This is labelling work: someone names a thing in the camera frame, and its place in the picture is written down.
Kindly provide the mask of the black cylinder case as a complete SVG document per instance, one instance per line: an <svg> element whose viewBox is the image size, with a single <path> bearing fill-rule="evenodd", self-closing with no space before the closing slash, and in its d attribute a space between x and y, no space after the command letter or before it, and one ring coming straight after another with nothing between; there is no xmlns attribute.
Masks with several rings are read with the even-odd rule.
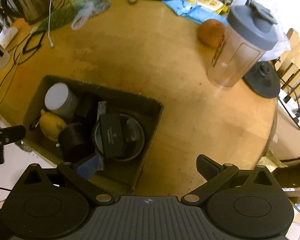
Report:
<svg viewBox="0 0 300 240"><path fill-rule="evenodd" d="M64 161L77 163L95 154L91 134L83 124L69 124L58 135L59 148Z"/></svg>

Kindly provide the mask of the black tape roll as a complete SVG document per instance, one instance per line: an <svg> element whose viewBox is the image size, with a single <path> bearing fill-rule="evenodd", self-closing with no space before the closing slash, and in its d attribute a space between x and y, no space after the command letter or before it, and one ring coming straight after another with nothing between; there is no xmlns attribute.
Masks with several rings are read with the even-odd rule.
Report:
<svg viewBox="0 0 300 240"><path fill-rule="evenodd" d="M142 151L143 147L145 145L145 132L143 130L143 127L141 124L136 120L136 118L132 117L131 115L125 114L125 113L112 113L112 114L119 114L120 115L120 121L123 131L123 139L125 143L123 156L119 158L106 158L106 156L103 153L103 147L102 147L102 140L101 140L101 129L100 129L100 121L96 123L96 126L92 132L92 139L95 144L95 147L104 158L106 159L113 159L115 161L130 161L134 158L136 158ZM135 121L138 123L138 130L140 133L140 139L135 142L126 142L125 139L125 126L126 122L129 118L135 119Z"/></svg>

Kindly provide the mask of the yellow bear case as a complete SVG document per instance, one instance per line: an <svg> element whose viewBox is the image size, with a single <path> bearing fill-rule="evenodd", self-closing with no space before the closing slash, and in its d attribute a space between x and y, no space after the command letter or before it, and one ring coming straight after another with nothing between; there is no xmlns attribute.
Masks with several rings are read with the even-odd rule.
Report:
<svg viewBox="0 0 300 240"><path fill-rule="evenodd" d="M29 129L34 131L37 127L40 128L47 139L58 142L58 137L60 133L66 129L67 124L55 113L42 109L40 111L40 116L30 124Z"/></svg>

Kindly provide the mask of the black rectangular case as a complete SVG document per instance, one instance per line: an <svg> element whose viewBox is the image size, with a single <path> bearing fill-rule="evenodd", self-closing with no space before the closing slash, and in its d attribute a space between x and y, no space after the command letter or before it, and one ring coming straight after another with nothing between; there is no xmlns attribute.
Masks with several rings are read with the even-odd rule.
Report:
<svg viewBox="0 0 300 240"><path fill-rule="evenodd" d="M103 153L106 158L122 157L125 143L120 115L102 114L100 116L100 129Z"/></svg>

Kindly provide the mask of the black cube adapter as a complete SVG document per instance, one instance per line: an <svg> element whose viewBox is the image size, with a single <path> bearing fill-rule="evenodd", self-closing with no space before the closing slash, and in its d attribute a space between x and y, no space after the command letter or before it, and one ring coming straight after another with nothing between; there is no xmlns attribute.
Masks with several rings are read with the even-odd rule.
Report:
<svg viewBox="0 0 300 240"><path fill-rule="evenodd" d="M98 100L95 98L82 98L75 111L75 118L79 123L88 123L97 120Z"/></svg>

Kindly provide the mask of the white lidded jar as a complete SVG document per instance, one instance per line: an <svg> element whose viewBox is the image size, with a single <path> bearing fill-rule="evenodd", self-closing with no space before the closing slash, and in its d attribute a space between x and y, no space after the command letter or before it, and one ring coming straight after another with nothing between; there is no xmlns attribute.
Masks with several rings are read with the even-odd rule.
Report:
<svg viewBox="0 0 300 240"><path fill-rule="evenodd" d="M45 107L63 119L72 119L79 103L75 93L62 82L55 83L45 94Z"/></svg>

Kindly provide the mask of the clear plastic case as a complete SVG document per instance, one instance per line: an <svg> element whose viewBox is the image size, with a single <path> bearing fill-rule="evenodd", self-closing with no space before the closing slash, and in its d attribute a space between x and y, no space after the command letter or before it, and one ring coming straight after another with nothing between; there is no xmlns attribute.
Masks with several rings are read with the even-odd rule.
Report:
<svg viewBox="0 0 300 240"><path fill-rule="evenodd" d="M140 139L138 123L133 118L129 118L126 122L125 139L126 142L135 142Z"/></svg>

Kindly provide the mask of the patterned grey pen stick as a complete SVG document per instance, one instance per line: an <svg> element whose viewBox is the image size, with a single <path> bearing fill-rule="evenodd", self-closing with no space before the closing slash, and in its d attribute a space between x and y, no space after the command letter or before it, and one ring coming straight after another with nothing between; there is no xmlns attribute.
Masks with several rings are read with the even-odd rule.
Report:
<svg viewBox="0 0 300 240"><path fill-rule="evenodd" d="M97 106L97 122L99 122L101 115L106 114L107 112L107 102L99 101Z"/></svg>

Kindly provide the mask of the white tissue box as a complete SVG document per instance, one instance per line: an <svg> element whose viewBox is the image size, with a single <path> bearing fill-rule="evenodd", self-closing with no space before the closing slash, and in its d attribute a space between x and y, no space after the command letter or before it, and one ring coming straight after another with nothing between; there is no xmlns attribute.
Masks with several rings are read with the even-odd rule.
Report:
<svg viewBox="0 0 300 240"><path fill-rule="evenodd" d="M2 48L6 49L14 37L17 35L18 29L16 27L3 27L0 32L0 45Z"/></svg>

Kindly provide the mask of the green mesh produce bag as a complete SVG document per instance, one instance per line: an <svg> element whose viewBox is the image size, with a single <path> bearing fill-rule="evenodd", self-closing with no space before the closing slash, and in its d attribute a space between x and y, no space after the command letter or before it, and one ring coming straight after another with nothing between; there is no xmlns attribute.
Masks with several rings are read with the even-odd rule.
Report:
<svg viewBox="0 0 300 240"><path fill-rule="evenodd" d="M51 14L50 20L47 17L41 22L37 31L48 31L48 28L50 28L50 30L55 30L61 28L62 26L68 23L71 23L80 9L82 9L81 5L72 5L66 8L56 9Z"/></svg>

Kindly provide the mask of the steel electric kettle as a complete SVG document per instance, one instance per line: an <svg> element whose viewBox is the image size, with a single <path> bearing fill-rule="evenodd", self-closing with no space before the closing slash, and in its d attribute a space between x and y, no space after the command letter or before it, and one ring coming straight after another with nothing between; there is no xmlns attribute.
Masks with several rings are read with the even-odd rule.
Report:
<svg viewBox="0 0 300 240"><path fill-rule="evenodd" d="M49 15L50 0L1 0L1 6L8 16L32 25Z"/></svg>

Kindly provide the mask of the orange-brown apple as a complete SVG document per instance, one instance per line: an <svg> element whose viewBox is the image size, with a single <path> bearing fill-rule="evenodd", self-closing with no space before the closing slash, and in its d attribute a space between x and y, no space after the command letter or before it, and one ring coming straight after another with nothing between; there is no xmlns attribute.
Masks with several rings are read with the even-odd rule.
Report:
<svg viewBox="0 0 300 240"><path fill-rule="evenodd" d="M217 48L225 31L225 24L210 19L203 22L197 30L199 40L208 47Z"/></svg>

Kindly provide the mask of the clear plastic bag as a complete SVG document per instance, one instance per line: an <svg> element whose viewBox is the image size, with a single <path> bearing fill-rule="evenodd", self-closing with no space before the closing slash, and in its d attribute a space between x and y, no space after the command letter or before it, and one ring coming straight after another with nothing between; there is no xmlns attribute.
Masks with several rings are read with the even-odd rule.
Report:
<svg viewBox="0 0 300 240"><path fill-rule="evenodd" d="M78 11L77 15L73 19L71 29L81 29L90 18L107 11L110 5L111 4L108 1L104 0L85 3L83 8Z"/></svg>

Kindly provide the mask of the blue wipes pack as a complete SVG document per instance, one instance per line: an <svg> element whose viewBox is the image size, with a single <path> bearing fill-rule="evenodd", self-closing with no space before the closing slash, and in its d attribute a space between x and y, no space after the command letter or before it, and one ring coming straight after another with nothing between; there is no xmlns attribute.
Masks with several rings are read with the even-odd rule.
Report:
<svg viewBox="0 0 300 240"><path fill-rule="evenodd" d="M191 7L189 11L182 16L196 24L202 24L207 20L217 20L222 22L224 25L228 24L228 21L225 17L202 7Z"/></svg>
<svg viewBox="0 0 300 240"><path fill-rule="evenodd" d="M196 5L187 0L164 0L162 1L168 6L177 16L187 16Z"/></svg>

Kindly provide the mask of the yellow wipes pack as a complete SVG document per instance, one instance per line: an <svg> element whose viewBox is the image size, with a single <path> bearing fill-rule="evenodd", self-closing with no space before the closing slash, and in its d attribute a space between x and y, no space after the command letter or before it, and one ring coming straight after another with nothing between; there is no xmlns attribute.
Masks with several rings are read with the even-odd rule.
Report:
<svg viewBox="0 0 300 240"><path fill-rule="evenodd" d="M229 8L219 0L189 0L189 2L217 14L225 14L229 11Z"/></svg>

